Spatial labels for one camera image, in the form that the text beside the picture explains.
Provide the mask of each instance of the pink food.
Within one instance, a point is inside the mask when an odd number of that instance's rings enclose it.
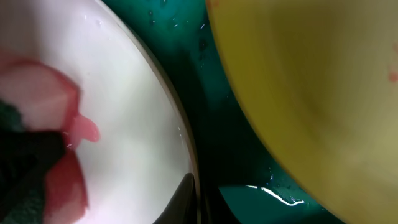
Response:
[[[75,152],[67,154],[45,177],[44,224],[69,224],[79,220],[87,205],[83,174]]]
[[[79,90],[64,75],[33,60],[0,51],[0,100],[17,108],[29,131],[61,131],[66,155],[45,176],[44,224],[69,224],[88,206],[73,150],[81,139],[96,142],[95,123],[78,112]]]
[[[76,115],[78,90],[52,68],[31,61],[0,64],[0,99],[31,131],[60,130]]]

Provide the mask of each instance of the water droplet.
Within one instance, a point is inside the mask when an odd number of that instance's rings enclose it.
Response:
[[[165,7],[167,4],[167,0],[160,0],[160,7]]]
[[[207,41],[203,38],[199,39],[199,51],[204,51],[207,48]]]
[[[199,56],[199,61],[202,61],[202,60],[204,60],[206,58],[206,56],[204,55],[204,54],[201,54],[200,56]]]

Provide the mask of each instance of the yellow bowl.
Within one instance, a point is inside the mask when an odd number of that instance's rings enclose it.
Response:
[[[229,82],[274,158],[344,222],[398,220],[398,1],[207,7]]]

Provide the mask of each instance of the wet surface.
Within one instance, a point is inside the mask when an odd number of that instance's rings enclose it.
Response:
[[[220,188],[239,221],[340,222],[282,170],[251,129],[221,66],[204,1],[104,2],[167,72],[192,127],[201,181]]]

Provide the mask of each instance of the white plate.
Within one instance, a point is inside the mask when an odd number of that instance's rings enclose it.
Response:
[[[77,223],[153,223],[187,172],[192,142],[170,90],[128,28],[100,1],[0,2],[0,47],[40,60],[82,89],[98,142],[77,154],[89,209]]]

